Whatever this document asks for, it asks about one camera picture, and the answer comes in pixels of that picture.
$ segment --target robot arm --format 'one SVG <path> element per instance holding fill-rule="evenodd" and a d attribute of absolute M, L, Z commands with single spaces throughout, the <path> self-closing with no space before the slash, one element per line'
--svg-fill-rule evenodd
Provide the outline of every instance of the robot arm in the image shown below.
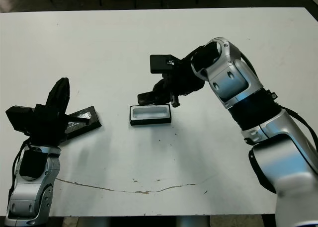
<path fill-rule="evenodd" d="M 6 226 L 45 225 L 60 171 L 58 145 L 100 127 L 94 107 L 66 115 L 69 98 L 69 80 L 62 78 L 52 88 L 45 105 L 13 106 L 6 111 L 14 129 L 30 137 L 13 162 Z"/>
<path fill-rule="evenodd" d="M 260 184 L 277 193 L 277 226 L 318 225 L 318 152 L 291 118 L 299 118 L 297 113 L 274 102 L 277 95 L 263 88 L 237 47 L 215 38 L 182 60 L 171 55 L 151 55 L 150 60 L 151 72 L 163 73 L 163 79 L 152 92 L 138 95 L 140 105 L 171 101 L 177 107 L 178 95 L 209 82 L 245 141 L 253 145 L 249 160 Z M 317 136 L 310 131 L 317 146 Z"/>

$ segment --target white table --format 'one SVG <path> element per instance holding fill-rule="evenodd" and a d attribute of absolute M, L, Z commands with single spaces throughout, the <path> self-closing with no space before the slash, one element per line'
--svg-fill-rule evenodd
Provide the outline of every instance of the white table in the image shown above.
<path fill-rule="evenodd" d="M 137 94 L 160 79 L 150 74 L 150 54 L 183 58 L 224 36 L 278 102 L 318 131 L 318 23 L 304 8 L 26 12 L 0 14 L 0 22 L 2 216 L 26 139 L 4 112 L 44 104 L 63 76 L 67 113 L 94 105 L 103 126 L 61 146 L 52 216 L 274 212 L 275 195 L 249 164 L 251 147 L 208 84 L 180 98 L 171 125 L 129 125 Z"/>

